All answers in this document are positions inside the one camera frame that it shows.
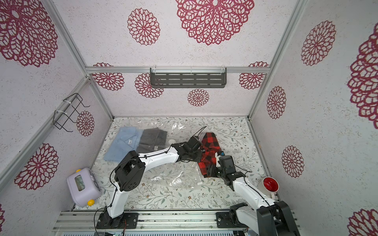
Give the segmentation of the red black plaid shirt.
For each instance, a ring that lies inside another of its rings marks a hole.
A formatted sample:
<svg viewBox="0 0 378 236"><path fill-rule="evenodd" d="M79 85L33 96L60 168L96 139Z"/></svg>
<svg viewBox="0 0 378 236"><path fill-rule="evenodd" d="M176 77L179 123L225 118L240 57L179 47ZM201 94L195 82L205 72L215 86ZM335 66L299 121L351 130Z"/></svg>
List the red black plaid shirt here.
<svg viewBox="0 0 378 236"><path fill-rule="evenodd" d="M202 158L198 163L204 178L215 177L217 169L216 155L222 152L214 133L207 132L202 139Z"/></svg>

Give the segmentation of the dark grey shirt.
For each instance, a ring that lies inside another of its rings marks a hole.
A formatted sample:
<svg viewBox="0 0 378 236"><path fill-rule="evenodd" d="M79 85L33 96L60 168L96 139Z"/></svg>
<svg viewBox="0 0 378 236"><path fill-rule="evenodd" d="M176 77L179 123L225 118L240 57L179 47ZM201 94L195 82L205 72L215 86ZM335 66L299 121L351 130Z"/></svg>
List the dark grey shirt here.
<svg viewBox="0 0 378 236"><path fill-rule="evenodd" d="M159 128L145 129L143 130L136 152L149 153L165 149L166 140L167 131Z"/></svg>

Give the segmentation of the clear plastic vacuum bag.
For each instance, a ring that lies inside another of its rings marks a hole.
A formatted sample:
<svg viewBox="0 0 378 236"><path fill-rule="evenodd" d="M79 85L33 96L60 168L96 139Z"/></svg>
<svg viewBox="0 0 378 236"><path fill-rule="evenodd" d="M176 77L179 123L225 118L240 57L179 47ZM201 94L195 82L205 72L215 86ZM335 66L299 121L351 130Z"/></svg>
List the clear plastic vacuum bag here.
<svg viewBox="0 0 378 236"><path fill-rule="evenodd" d="M92 167L101 185L113 188L114 176L161 186L195 189L209 122L202 118L116 118Z"/></svg>

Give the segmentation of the light blue shirt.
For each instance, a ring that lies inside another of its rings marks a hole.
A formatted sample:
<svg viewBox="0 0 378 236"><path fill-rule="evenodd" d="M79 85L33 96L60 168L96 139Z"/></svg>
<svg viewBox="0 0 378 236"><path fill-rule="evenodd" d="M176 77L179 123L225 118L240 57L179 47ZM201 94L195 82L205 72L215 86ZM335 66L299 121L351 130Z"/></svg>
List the light blue shirt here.
<svg viewBox="0 0 378 236"><path fill-rule="evenodd" d="M105 161L120 162L132 150L136 150L143 130L132 126L124 126L119 129L118 134L105 153Z"/></svg>

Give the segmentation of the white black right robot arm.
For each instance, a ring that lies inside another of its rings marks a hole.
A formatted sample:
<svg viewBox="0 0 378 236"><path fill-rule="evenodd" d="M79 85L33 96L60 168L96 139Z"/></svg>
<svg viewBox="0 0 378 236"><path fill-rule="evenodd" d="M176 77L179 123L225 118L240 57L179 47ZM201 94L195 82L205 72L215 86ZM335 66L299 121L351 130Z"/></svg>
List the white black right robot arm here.
<svg viewBox="0 0 378 236"><path fill-rule="evenodd" d="M257 236L300 235L288 204L268 197L253 186L244 173L236 170L232 156L217 156L211 173L245 200L231 206L228 212L217 212L217 227L246 228Z"/></svg>

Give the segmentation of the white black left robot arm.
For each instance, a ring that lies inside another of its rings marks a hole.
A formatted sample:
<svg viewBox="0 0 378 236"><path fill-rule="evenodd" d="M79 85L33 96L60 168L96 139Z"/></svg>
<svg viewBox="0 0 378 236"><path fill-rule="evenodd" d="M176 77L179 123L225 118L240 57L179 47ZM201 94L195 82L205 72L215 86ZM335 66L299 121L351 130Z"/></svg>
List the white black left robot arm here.
<svg viewBox="0 0 378 236"><path fill-rule="evenodd" d="M114 219L123 214L130 192L138 187L146 171L176 162L199 162L202 158L201 146L199 138L192 136L187 142L171 144L155 152L130 151L109 175L114 194L106 208L107 215Z"/></svg>

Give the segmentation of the red white mug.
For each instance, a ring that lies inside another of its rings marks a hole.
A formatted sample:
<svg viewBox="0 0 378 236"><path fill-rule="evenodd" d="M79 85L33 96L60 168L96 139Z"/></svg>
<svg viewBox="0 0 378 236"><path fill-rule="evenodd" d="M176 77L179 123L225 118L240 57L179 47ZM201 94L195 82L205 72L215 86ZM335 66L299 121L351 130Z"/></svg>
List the red white mug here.
<svg viewBox="0 0 378 236"><path fill-rule="evenodd" d="M258 183L258 190L271 199L276 198L280 186L272 177L265 177Z"/></svg>

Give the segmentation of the lilac toy toaster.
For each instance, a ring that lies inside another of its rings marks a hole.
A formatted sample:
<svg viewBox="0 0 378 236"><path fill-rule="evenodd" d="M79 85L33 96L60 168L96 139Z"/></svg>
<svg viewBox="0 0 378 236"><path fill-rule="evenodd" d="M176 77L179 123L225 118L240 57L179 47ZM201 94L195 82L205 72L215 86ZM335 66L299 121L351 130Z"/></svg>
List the lilac toy toaster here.
<svg viewBox="0 0 378 236"><path fill-rule="evenodd" d="M67 184L71 197L78 207L93 206L95 200L102 195L100 186L88 167L70 175Z"/></svg>

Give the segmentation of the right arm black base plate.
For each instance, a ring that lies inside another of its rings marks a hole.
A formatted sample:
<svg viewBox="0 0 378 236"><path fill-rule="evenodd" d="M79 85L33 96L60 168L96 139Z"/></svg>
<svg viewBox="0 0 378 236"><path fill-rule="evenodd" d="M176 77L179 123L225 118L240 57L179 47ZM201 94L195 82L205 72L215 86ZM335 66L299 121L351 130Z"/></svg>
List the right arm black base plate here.
<svg viewBox="0 0 378 236"><path fill-rule="evenodd" d="M239 203L230 207L227 212L216 212L216 221L218 228L247 228L238 218L236 211L241 207L247 207L246 203Z"/></svg>

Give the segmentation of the dark grey wall shelf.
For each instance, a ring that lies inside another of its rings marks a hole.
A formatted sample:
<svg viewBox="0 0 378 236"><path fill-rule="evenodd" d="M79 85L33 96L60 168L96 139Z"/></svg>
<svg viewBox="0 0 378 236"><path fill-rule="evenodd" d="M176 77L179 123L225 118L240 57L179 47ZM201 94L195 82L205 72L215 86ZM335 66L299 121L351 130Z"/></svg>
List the dark grey wall shelf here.
<svg viewBox="0 0 378 236"><path fill-rule="evenodd" d="M227 84L227 69L151 68L150 84L158 89L223 89Z"/></svg>

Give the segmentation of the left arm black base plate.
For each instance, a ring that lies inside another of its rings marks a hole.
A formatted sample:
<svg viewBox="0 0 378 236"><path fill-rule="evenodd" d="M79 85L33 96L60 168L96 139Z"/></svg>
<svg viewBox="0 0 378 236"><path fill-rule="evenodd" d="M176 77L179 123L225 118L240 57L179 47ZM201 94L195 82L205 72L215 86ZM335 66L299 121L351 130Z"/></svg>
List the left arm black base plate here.
<svg viewBox="0 0 378 236"><path fill-rule="evenodd" d="M138 213L123 213L111 218L108 212L102 212L97 220L96 229L136 229Z"/></svg>

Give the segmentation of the aluminium mounting rail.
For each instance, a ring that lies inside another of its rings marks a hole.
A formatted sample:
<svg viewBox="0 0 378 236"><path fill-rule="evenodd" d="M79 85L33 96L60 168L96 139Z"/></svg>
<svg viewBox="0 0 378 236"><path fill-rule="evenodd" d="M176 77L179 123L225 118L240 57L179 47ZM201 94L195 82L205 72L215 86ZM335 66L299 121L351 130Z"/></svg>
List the aluminium mounting rail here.
<svg viewBox="0 0 378 236"><path fill-rule="evenodd" d="M136 229L133 231L191 231L191 230L245 230L246 228L218 228L216 212L221 210L137 210L125 211L124 213L138 213ZM122 229L96 229L100 211L62 211L53 226L53 233L67 232L113 232Z"/></svg>

